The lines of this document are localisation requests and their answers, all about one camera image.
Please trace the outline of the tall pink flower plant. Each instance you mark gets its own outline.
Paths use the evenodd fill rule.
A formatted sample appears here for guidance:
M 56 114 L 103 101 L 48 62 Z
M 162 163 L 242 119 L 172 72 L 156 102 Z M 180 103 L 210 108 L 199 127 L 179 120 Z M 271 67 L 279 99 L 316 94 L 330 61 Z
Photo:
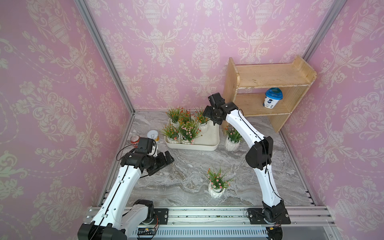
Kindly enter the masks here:
M 192 145 L 194 141 L 202 136 L 199 124 L 194 121 L 180 122 L 179 133 L 182 144 Z

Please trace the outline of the red flower plant white pot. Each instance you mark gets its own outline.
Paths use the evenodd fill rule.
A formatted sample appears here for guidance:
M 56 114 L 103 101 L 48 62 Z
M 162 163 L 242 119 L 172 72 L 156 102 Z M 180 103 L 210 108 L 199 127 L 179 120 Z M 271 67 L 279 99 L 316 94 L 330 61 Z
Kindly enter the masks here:
M 192 120 L 193 118 L 192 118 L 191 112 L 187 111 L 184 108 L 181 108 L 179 112 L 179 123 L 185 124 L 187 122 L 191 122 Z

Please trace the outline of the orange flower plant white pot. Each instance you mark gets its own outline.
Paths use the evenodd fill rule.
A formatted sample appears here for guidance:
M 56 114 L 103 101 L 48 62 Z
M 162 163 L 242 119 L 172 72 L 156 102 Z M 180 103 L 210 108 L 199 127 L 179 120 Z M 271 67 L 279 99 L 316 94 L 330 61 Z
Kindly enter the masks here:
M 183 108 L 169 108 L 169 109 L 167 109 L 167 116 L 171 120 L 171 125 L 177 129 L 180 126 L 179 118 L 180 118 L 182 111 L 183 111 Z

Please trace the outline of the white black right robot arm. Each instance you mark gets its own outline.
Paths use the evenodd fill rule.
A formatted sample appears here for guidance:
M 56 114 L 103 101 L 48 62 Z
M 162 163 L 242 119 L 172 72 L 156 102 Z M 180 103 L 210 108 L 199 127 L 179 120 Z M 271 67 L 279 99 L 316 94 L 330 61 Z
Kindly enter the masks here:
M 272 173 L 273 139 L 257 131 L 234 103 L 226 103 L 223 98 L 216 100 L 214 96 L 210 96 L 209 101 L 210 105 L 205 108 L 203 116 L 208 117 L 214 124 L 228 122 L 240 133 L 249 147 L 245 159 L 259 181 L 266 222 L 290 224 L 285 201 L 278 193 Z

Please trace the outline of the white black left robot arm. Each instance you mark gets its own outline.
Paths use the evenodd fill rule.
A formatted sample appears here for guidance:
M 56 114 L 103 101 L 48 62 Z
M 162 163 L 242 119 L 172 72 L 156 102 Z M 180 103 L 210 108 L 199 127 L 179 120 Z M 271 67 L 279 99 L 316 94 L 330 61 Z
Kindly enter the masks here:
M 143 171 L 151 176 L 174 161 L 168 151 L 156 156 L 127 153 L 121 160 L 121 168 L 111 192 L 91 223 L 81 225 L 78 239 L 127 240 L 141 223 L 152 221 L 155 217 L 152 201 L 136 201 L 127 214 L 124 214 L 124 209 Z

